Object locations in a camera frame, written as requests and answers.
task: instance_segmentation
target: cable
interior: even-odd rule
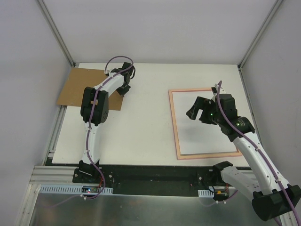
[[[242,132],[240,132],[231,122],[230,120],[227,118],[225,112],[223,111],[222,109],[222,105],[221,105],[221,100],[220,100],[220,90],[221,90],[221,86],[222,86],[222,81],[220,81],[218,83],[218,89],[217,89],[217,104],[218,104],[218,107],[222,113],[222,116],[224,117],[225,121],[239,134],[241,135],[242,137],[244,137],[248,142],[250,142],[250,144],[253,145],[253,147],[258,151],[258,153],[261,155],[261,157],[264,159],[264,161],[266,162],[267,166],[269,167],[269,169],[271,170],[274,178],[277,180],[278,184],[279,184],[279,187],[281,188],[281,190],[283,191],[286,199],[287,199],[287,202],[288,204],[290,205],[290,208],[292,209],[293,211],[293,214],[296,218],[296,221],[297,221],[297,224],[298,226],[301,226],[301,220],[299,218],[299,215],[295,209],[295,207],[293,206],[292,204],[292,201],[290,200],[290,198],[288,197],[288,194],[284,188],[284,186],[282,185],[281,181],[279,180],[279,177],[277,175],[277,173],[274,171],[271,163],[269,162],[268,158],[263,154],[263,152],[258,148],[258,146],[250,139],[248,138],[245,134],[243,134]]]
[[[118,57],[123,57],[123,58],[126,58],[126,59],[129,59],[131,61],[131,65],[124,69],[124,70],[121,70],[120,72],[117,72],[116,74],[114,74],[112,77],[108,78],[104,83],[103,85],[105,85],[107,82],[109,82],[111,79],[114,79],[114,77],[116,77],[117,75],[123,73],[123,72],[126,72],[127,70],[131,69],[133,66],[134,66],[134,62],[131,58],[127,57],[127,56],[115,56],[113,58],[111,58],[108,63],[106,64],[105,66],[105,70],[107,70],[107,67],[108,67],[108,64],[115,58],[118,58]],[[99,90],[102,88],[103,86],[99,86],[98,89],[96,90],[95,92],[95,96],[94,96],[94,100],[93,100],[93,105],[92,105],[92,109],[91,109],[91,114],[90,114],[90,118],[89,118],[89,130],[87,132],[87,138],[86,138],[86,151],[87,151],[87,156],[88,156],[88,159],[90,160],[91,164],[97,169],[97,171],[100,173],[100,175],[102,176],[103,178],[103,187],[102,189],[94,196],[92,197],[87,197],[87,199],[93,199],[93,198],[96,198],[97,196],[99,196],[99,194],[105,189],[105,179],[104,179],[104,175],[102,173],[102,171],[99,169],[99,167],[97,167],[95,165],[95,163],[92,161],[91,157],[90,157],[90,154],[89,154],[89,147],[88,147],[88,144],[89,144],[89,136],[90,136],[90,131],[91,131],[91,121],[92,121],[92,117],[93,117],[93,113],[94,113],[94,109],[95,109],[95,104],[96,104],[96,99],[97,99],[97,95],[98,95],[98,92]]]
[[[229,185],[226,183],[225,192],[229,189]]]
[[[135,73],[136,73],[136,68],[134,67],[134,71],[133,71],[133,76],[130,77],[130,79],[133,79],[135,77]]]
[[[224,201],[216,201],[216,202],[213,202],[213,203],[208,204],[208,205],[203,204],[200,200],[199,200],[199,202],[202,204],[202,206],[205,206],[205,207],[211,207],[211,206],[213,206],[213,205],[215,205],[215,204],[219,204],[219,203],[224,203],[224,204],[226,204],[226,201],[232,199],[235,195],[237,195],[237,193],[238,193],[238,190],[236,190],[236,191],[233,193],[233,195],[231,195],[228,199],[226,199],[226,200],[224,200]]]
[[[105,66],[105,68],[104,68],[105,71],[107,71],[107,67],[108,67],[109,63],[110,63],[113,59],[116,59],[116,58],[126,58],[126,59],[129,59],[129,60],[131,61],[132,65],[129,66],[127,69],[123,70],[123,72],[127,71],[128,69],[130,69],[130,68],[132,68],[132,67],[134,66],[134,62],[133,62],[133,60],[132,60],[131,58],[129,58],[129,57],[127,57],[127,56],[115,56],[115,57],[111,58],[111,59],[107,62],[106,66]]]
[[[67,199],[65,199],[65,200],[63,200],[63,201],[61,201],[61,202],[58,202],[57,204],[54,204],[54,205],[52,205],[52,206],[44,206],[44,205],[42,205],[42,204],[40,204],[40,205],[41,205],[42,207],[46,208],[46,209],[51,209],[51,208],[54,208],[54,207],[56,207],[56,206],[59,206],[59,205],[65,203],[65,202],[67,202],[68,200],[73,199],[74,197],[77,197],[77,196],[80,197],[80,194],[75,194],[75,195],[73,195],[73,196],[70,196],[69,198],[67,198]]]
[[[213,191],[212,191],[212,190],[209,188],[209,186],[208,186],[207,184],[205,184],[205,181],[204,181],[204,180],[202,180],[202,183],[203,183],[204,187],[205,187],[208,191],[210,191],[211,193],[215,194],[215,188],[214,188],[214,186],[211,186],[212,189],[213,189]]]
[[[99,182],[99,185],[98,185],[97,189],[100,188],[100,186],[102,185],[102,182],[103,182],[103,178],[100,177],[100,182]]]

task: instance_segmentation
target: cardboard sheet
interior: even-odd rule
[[[81,107],[84,89],[94,87],[106,78],[104,70],[72,68],[56,104]],[[116,91],[112,93],[109,97],[109,109],[120,111],[122,100],[123,97]]]
[[[169,91],[174,137],[178,159],[215,158],[241,156],[241,152],[222,134],[217,125],[201,123],[199,110],[197,119],[190,120],[186,112],[197,96],[212,98],[208,89],[174,89]]]

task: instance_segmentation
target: metal panel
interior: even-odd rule
[[[70,197],[39,194],[38,203],[52,206]],[[55,208],[36,205],[31,226],[271,226],[261,221],[240,193],[226,204],[212,199],[159,196],[102,195],[94,200],[74,197]]]

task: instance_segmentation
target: brown cardboard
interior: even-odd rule
[[[81,107],[84,89],[94,87],[106,78],[104,70],[72,68],[56,104]],[[123,97],[116,91],[112,93],[109,97],[109,109],[120,111],[122,100]]]

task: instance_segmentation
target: white wall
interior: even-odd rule
[[[301,186],[301,1],[286,0],[243,68],[264,148]]]
[[[73,59],[238,64],[275,0],[45,0]]]
[[[0,7],[0,225],[15,223],[69,66],[34,0]]]

